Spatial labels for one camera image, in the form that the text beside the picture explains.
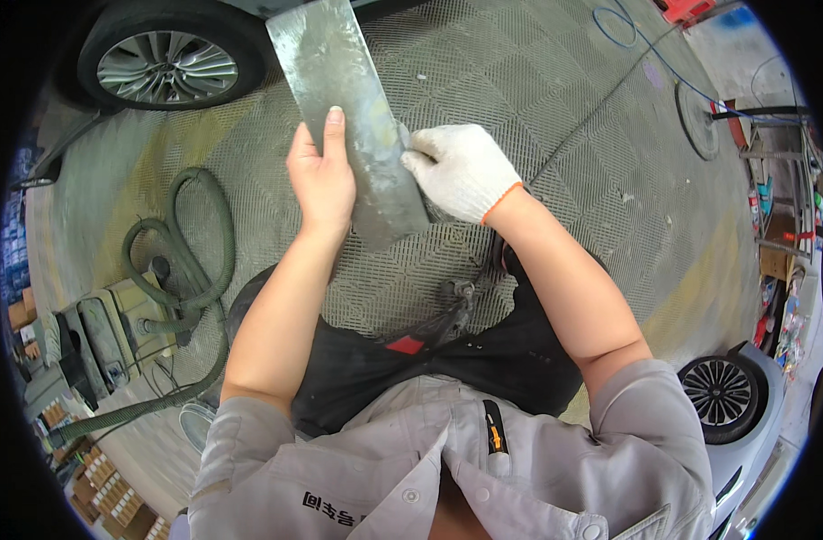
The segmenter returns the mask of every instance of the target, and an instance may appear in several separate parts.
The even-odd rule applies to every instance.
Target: fingernail
[[[342,124],[342,107],[334,105],[328,113],[328,124]]]

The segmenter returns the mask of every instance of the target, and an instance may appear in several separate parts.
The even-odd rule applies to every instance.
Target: spray can
[[[756,190],[751,189],[747,194],[747,201],[750,203],[750,217],[753,219],[753,232],[760,231],[760,200],[756,195]]]

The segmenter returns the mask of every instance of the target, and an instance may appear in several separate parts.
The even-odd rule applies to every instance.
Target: green vacuum hose
[[[180,232],[180,225],[177,222],[176,202],[177,196],[183,184],[190,180],[198,180],[201,187],[207,193],[207,199],[215,206],[220,218],[220,229],[222,232],[222,272],[219,278],[213,283],[199,265],[198,260],[192,254],[187,245],[186,239]],[[225,312],[220,303],[220,297],[228,288],[234,273],[235,244],[234,244],[234,223],[232,212],[228,207],[228,201],[222,193],[219,182],[204,168],[190,167],[184,169],[175,177],[168,188],[168,195],[165,200],[165,221],[154,218],[139,220],[132,226],[124,237],[124,245],[121,253],[123,258],[124,271],[144,291],[157,303],[178,309],[183,313],[181,320],[139,320],[136,331],[139,333],[176,333],[189,330],[195,327],[201,319],[201,312],[204,308],[211,308],[215,312],[220,325],[220,353],[210,372],[199,382],[177,391],[167,396],[151,399],[140,404],[129,405],[122,409],[113,410],[103,415],[93,416],[79,420],[72,424],[53,429],[49,433],[49,442],[54,448],[60,448],[67,441],[92,433],[97,429],[110,428],[117,424],[127,422],[138,416],[143,416],[157,410],[167,409],[183,405],[189,400],[197,397],[207,389],[217,378],[219,378],[225,367],[228,358],[228,340],[225,336]],[[171,250],[171,257],[176,267],[183,277],[193,288],[195,296],[182,300],[171,295],[160,288],[154,287],[136,270],[132,264],[130,250],[139,232],[153,229],[160,233]]]

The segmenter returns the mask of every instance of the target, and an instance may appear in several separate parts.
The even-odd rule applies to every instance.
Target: hand
[[[481,225],[509,192],[522,187],[501,148],[477,124],[415,131],[402,162],[438,207]]]
[[[331,107],[324,124],[324,157],[301,122],[285,166],[303,214],[301,232],[344,238],[357,188],[346,157],[346,116],[340,107]]]

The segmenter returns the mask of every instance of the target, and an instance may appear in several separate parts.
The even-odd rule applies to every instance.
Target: metal scraper blade
[[[405,146],[348,0],[319,0],[267,21],[276,56],[319,152],[332,105],[346,114],[346,150],[357,200],[352,222],[368,251],[425,231],[417,182],[399,161]]]

